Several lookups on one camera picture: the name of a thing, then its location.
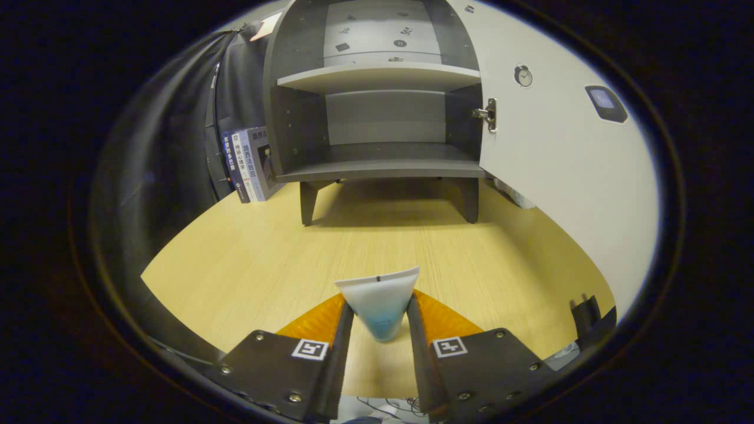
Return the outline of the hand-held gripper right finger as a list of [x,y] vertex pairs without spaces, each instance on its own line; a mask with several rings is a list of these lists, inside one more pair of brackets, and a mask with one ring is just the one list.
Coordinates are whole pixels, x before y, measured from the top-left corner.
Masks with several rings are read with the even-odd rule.
[[512,331],[480,330],[420,291],[406,315],[418,407],[430,423],[483,423],[517,413],[557,379]]

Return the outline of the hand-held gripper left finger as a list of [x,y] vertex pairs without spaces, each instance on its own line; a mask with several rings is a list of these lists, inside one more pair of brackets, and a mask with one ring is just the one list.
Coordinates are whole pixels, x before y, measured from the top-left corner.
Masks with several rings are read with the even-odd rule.
[[339,293],[275,333],[254,330],[204,374],[277,415],[329,423],[339,412],[354,317]]

